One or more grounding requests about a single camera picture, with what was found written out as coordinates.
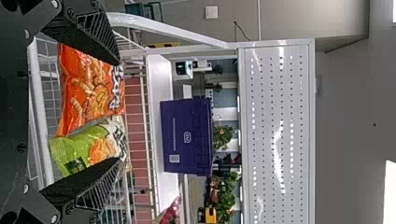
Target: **light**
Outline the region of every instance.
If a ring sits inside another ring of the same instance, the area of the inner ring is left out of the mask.
[[[383,224],[396,223],[396,163],[387,161],[385,171],[384,193],[384,222]]]

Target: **wall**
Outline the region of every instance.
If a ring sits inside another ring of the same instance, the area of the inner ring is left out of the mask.
[[[217,20],[205,19],[206,6],[219,6]],[[261,0],[262,40],[320,37],[320,45],[334,45],[323,37],[347,36],[335,41],[344,44],[367,34],[367,9],[368,0]],[[165,23],[229,42],[235,41],[233,21],[238,21],[248,38],[259,40],[257,0],[167,0],[163,17]],[[172,38],[144,33],[143,40],[159,43]],[[236,40],[246,41],[239,30]]]
[[[233,22],[238,21],[249,38],[258,39],[256,0],[187,0],[178,1],[179,3],[174,4],[166,4],[166,2],[175,1],[164,1],[163,19],[165,23],[198,34],[234,42]],[[219,6],[219,18],[217,20],[205,19],[206,6]],[[170,37],[152,33],[144,33],[143,39],[146,43],[161,43],[172,40]],[[237,32],[237,40],[243,40],[240,32]]]
[[[385,160],[396,161],[391,14],[391,0],[372,0],[370,38],[318,55],[318,224],[382,224]]]

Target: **potted plant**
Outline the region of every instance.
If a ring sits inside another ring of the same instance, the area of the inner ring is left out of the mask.
[[[220,126],[213,128],[213,148],[215,150],[226,150],[227,144],[233,138],[233,128],[228,126]]]
[[[237,172],[230,174],[223,180],[219,187],[219,202],[216,203],[216,211],[218,213],[219,223],[230,223],[233,217],[232,207],[235,204],[235,195],[233,189],[238,182],[240,175]]]

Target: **floor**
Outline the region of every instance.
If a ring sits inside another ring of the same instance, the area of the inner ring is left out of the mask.
[[[134,213],[138,224],[150,224],[153,219],[150,195],[139,194],[141,189],[149,187],[148,149],[145,143],[145,126],[142,106],[142,89],[140,77],[125,79],[126,117],[131,164],[134,169]]]

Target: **shelving unit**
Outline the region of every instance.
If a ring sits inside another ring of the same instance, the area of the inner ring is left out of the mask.
[[[239,64],[238,115],[241,141],[238,145],[241,145],[243,157],[241,209],[244,223],[289,223],[298,220],[298,223],[313,224],[314,41],[226,43],[134,15],[107,15],[113,27],[135,28],[203,45],[145,49],[131,41],[130,32],[126,32],[127,35],[116,33],[126,68],[125,121],[130,147],[128,162],[131,166],[114,186],[113,199],[99,222],[149,224],[178,194],[185,194],[180,191],[187,190],[183,187],[186,186],[186,178],[179,180],[177,174],[163,171],[159,102],[173,99],[171,64],[163,55],[187,53],[191,58],[196,52],[226,49],[238,52],[233,57],[238,59]],[[33,153],[29,155],[28,175],[39,189],[62,178],[47,147],[48,139],[56,131],[62,106],[56,45],[51,40],[37,39],[29,47],[32,79],[29,146]],[[293,96],[282,98],[282,94]],[[295,117],[286,115],[290,112],[295,113]],[[291,130],[300,131],[297,130],[298,125],[303,134],[291,134]],[[292,146],[298,146],[299,151],[292,151]],[[146,189],[147,193],[132,192],[132,189],[135,191],[140,188]],[[184,207],[184,212],[187,220],[191,220],[191,216],[196,217],[188,205]]]

